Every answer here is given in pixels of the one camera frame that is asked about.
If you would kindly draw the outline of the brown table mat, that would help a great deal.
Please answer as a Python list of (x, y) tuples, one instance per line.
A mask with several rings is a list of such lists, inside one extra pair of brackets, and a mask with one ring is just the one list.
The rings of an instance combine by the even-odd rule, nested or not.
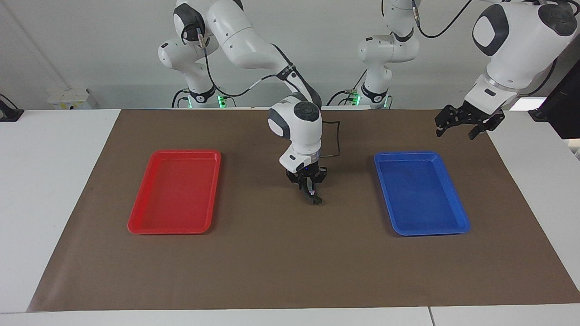
[[(491, 139), (435, 135), (433, 110), (326, 111), (342, 154), (321, 161), (321, 206), (278, 158), (266, 111), (122, 110), (33, 295), (29, 312), (307, 309), (580, 303)], [(222, 153), (204, 235), (133, 235), (146, 165), (165, 149)], [(464, 235), (390, 226), (373, 157), (435, 151), (470, 220)]]

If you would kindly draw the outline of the white wall socket box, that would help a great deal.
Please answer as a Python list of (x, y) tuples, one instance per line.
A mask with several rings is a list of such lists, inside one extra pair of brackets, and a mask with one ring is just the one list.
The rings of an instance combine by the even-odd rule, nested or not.
[(47, 102), (53, 110), (92, 110), (97, 102), (87, 88), (48, 89)]

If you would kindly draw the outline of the black monitor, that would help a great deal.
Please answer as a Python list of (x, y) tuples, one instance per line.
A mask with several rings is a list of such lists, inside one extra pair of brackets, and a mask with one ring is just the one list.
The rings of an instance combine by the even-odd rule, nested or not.
[(547, 122), (561, 139), (580, 139), (580, 59), (538, 109), (528, 111), (535, 122)]

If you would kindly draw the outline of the red plastic tray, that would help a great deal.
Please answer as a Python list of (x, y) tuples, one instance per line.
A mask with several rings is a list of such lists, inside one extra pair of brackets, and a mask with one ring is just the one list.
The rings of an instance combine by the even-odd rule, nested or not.
[(222, 156), (217, 150), (154, 152), (128, 220), (135, 235), (201, 235), (212, 224)]

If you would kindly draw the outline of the black clamp mount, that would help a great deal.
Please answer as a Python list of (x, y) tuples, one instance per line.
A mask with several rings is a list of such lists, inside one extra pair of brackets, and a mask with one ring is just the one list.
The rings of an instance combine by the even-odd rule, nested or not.
[(23, 109), (2, 93), (0, 93), (0, 111), (0, 122), (16, 122), (24, 113)]

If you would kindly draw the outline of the blue plastic tray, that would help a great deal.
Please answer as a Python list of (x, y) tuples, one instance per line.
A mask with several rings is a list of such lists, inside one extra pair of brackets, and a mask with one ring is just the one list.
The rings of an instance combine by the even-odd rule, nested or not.
[(441, 155), (383, 151), (373, 159), (390, 223), (398, 235), (463, 235), (471, 230)]

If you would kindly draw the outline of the curved metal brake shoe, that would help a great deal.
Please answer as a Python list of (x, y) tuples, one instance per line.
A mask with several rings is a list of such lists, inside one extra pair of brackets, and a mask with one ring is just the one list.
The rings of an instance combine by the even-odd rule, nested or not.
[(311, 204), (315, 206), (321, 205), (323, 203), (323, 199), (317, 193), (316, 184), (310, 177), (305, 177), (305, 179), (307, 179), (309, 191), (308, 192), (302, 191), (302, 193), (306, 196), (307, 200), (311, 202)]

